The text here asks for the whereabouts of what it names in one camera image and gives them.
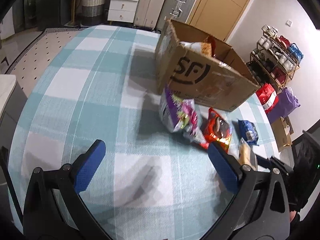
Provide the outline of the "person's right hand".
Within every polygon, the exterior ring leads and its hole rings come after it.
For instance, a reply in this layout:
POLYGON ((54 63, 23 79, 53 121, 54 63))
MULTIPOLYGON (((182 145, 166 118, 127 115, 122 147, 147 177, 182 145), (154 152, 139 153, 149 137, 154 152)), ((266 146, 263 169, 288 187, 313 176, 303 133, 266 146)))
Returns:
POLYGON ((295 216, 296 216, 296 211, 291 211, 290 212, 290 222, 292 222, 293 221, 293 219, 295 218, 295 216))

